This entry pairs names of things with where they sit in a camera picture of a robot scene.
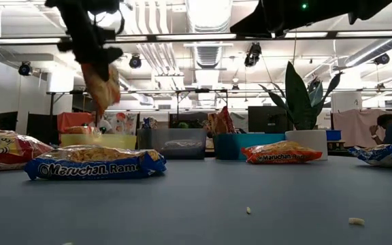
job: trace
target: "blue ramen package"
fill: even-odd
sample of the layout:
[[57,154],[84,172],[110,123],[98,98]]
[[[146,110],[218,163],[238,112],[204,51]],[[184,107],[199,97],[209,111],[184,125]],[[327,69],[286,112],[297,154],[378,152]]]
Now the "blue ramen package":
[[348,151],[370,165],[392,167],[392,145],[379,145],[365,149],[354,147]]
[[67,146],[29,161],[25,171],[32,180],[130,179],[164,172],[165,163],[155,150]]

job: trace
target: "gray storage bin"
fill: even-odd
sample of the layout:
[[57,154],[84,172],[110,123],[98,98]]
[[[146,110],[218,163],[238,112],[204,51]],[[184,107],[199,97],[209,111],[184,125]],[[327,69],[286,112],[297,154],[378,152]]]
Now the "gray storage bin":
[[155,149],[166,159],[204,159],[205,129],[138,129],[139,149]]

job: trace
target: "potted plant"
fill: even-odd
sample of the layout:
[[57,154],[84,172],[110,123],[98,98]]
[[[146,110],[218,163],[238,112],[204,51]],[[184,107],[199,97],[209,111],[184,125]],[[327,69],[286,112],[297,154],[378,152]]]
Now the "potted plant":
[[321,160],[327,160],[326,131],[313,128],[316,126],[317,116],[323,109],[326,97],[340,83],[341,74],[340,72],[332,78],[325,95],[323,95],[322,82],[319,82],[315,87],[310,86],[307,90],[304,81],[289,62],[285,72],[285,93],[273,83],[286,103],[279,95],[260,85],[265,92],[269,93],[270,98],[277,106],[285,109],[288,119],[294,124],[296,130],[286,132],[286,139],[321,151],[323,153]]

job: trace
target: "maruchan logo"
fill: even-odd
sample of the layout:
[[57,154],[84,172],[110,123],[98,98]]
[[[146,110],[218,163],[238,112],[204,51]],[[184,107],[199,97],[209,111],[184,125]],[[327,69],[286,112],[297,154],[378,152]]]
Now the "maruchan logo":
[[100,176],[105,174],[122,174],[139,171],[139,166],[134,164],[127,165],[97,165],[86,167],[65,167],[60,164],[39,165],[39,173],[43,176]]
[[304,155],[297,154],[272,154],[264,155],[257,158],[257,161],[262,163],[266,161],[289,160],[289,159],[305,159]]

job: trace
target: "yellow bin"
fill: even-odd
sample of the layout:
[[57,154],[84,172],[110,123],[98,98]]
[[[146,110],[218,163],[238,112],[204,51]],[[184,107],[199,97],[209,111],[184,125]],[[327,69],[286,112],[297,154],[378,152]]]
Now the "yellow bin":
[[103,134],[103,135],[62,134],[61,135],[61,146],[94,145],[94,146],[106,146],[111,148],[135,150],[136,141],[137,141],[137,137],[133,135],[117,135],[117,134]]

